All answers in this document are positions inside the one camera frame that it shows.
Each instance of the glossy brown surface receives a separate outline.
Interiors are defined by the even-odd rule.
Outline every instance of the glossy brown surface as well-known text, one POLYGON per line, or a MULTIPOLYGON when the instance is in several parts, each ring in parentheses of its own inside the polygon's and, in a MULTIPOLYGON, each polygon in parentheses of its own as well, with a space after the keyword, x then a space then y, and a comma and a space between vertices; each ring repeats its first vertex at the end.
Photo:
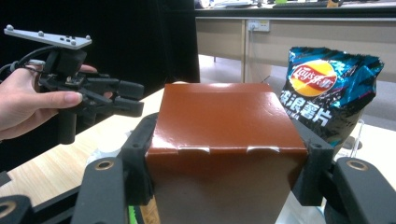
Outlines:
POLYGON ((162 224, 274 223, 307 151, 266 84, 169 84, 148 169, 162 224))

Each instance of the fingernail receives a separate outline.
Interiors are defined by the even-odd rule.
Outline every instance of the fingernail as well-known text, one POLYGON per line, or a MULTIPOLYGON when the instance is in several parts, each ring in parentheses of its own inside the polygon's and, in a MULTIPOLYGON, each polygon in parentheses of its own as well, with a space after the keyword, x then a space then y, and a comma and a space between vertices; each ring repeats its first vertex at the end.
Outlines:
POLYGON ((78 103, 80 103, 82 101, 82 95, 79 92, 68 92, 64 96, 64 100, 68 104, 78 104, 78 103))

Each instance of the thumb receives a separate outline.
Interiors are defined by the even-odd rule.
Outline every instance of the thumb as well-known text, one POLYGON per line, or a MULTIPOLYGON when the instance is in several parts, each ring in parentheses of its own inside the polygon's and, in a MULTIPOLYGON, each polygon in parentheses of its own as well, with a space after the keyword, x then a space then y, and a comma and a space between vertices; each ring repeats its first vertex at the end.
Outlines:
POLYGON ((34 94, 28 105, 36 108, 68 108, 78 105, 82 95, 75 91, 52 91, 34 94))

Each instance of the lay's logo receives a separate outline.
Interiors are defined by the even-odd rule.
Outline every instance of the lay's logo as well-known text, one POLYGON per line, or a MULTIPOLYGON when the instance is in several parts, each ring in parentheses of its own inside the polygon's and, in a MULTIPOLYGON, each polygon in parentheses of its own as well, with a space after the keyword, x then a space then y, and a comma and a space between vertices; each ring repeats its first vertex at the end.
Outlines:
POLYGON ((337 80, 332 66, 316 60, 298 65, 290 77, 292 87, 303 96, 318 96, 328 91, 337 80))

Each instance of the blue chip bag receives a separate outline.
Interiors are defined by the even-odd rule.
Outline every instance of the blue chip bag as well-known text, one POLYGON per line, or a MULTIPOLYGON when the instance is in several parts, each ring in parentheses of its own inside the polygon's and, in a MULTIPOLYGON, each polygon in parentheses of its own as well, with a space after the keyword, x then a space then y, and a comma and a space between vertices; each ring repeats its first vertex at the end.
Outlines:
POLYGON ((327 48, 290 49, 281 104, 326 142, 335 153, 375 97, 375 81, 384 64, 378 57, 327 48))

